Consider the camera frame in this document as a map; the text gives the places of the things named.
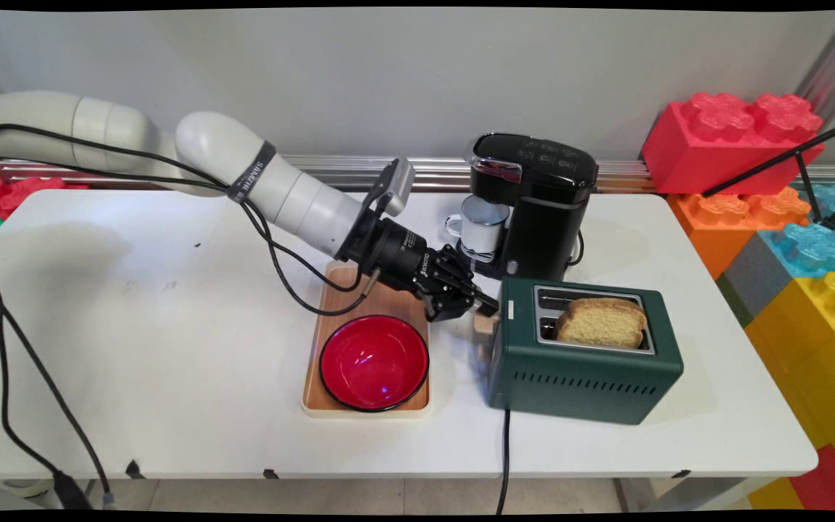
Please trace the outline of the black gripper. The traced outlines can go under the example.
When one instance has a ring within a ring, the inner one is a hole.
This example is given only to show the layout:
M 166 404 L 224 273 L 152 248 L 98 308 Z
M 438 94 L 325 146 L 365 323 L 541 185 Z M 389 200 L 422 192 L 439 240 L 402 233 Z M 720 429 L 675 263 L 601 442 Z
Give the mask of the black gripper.
M 497 297 L 485 293 L 475 278 L 475 268 L 488 270 L 489 262 L 468 254 L 463 245 L 449 245 L 449 252 L 427 247 L 424 238 L 391 219 L 359 219 L 358 265 L 367 276 L 377 271 L 378 281 L 395 291 L 424 297 L 428 323 L 461 318 L 468 310 L 484 317 L 499 312 Z

